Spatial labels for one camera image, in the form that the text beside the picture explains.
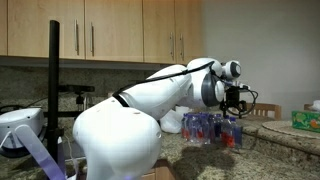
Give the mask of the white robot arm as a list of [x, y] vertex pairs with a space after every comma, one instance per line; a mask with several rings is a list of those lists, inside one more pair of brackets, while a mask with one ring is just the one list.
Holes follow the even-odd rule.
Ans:
[[240, 75], [236, 60], [196, 58], [170, 65], [83, 111], [75, 120], [73, 138], [86, 158], [86, 180], [139, 180], [160, 155], [158, 121], [177, 105], [219, 105], [226, 85]]

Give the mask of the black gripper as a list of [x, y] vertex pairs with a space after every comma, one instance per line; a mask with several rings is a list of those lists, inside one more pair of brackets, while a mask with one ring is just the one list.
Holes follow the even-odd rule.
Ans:
[[[239, 100], [240, 92], [238, 87], [230, 87], [226, 91], [226, 104], [228, 106], [236, 106], [239, 104], [239, 116], [242, 117], [248, 112], [247, 102], [245, 100]], [[223, 118], [227, 116], [227, 105], [225, 102], [221, 102], [219, 109], [222, 111]]]

